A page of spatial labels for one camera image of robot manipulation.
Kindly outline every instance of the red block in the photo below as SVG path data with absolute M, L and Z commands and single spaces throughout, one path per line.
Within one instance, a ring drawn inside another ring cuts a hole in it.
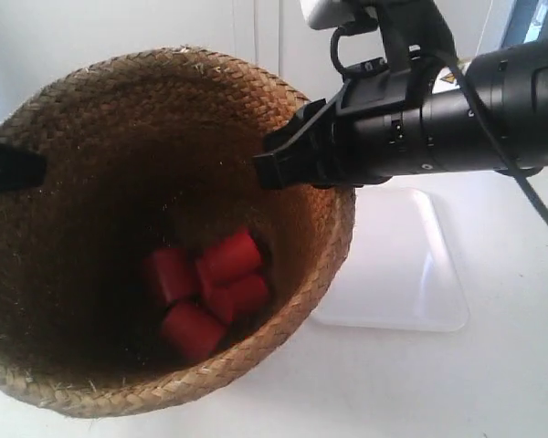
M 224 324 L 248 317 L 266 306 L 269 291 L 264 279 L 251 274 L 224 287 L 204 290 L 205 305 Z
M 195 267 L 181 248 L 157 249 L 142 262 L 142 274 L 160 308 L 188 298 L 200 288 Z
M 198 261 L 213 285 L 223 285 L 237 280 L 262 265 L 258 247 L 243 229 L 223 240 L 219 245 L 207 248 Z
M 181 301 L 164 318 L 161 335 L 188 360 L 200 361 L 209 358 L 226 328 L 203 309 Z

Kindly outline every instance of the wicker basket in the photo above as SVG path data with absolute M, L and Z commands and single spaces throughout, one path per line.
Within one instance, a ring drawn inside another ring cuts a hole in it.
M 0 141 L 49 169 L 40 189 L 0 196 L 0 390 L 71 416 L 147 412 L 229 384 L 284 342 L 353 229 L 351 190 L 258 188 L 261 137 L 304 101 L 260 68 L 183 47 L 78 70 L 1 124 Z M 131 289 L 139 251 L 168 235 L 195 250 L 243 224 L 269 247 L 275 298 L 187 365 Z

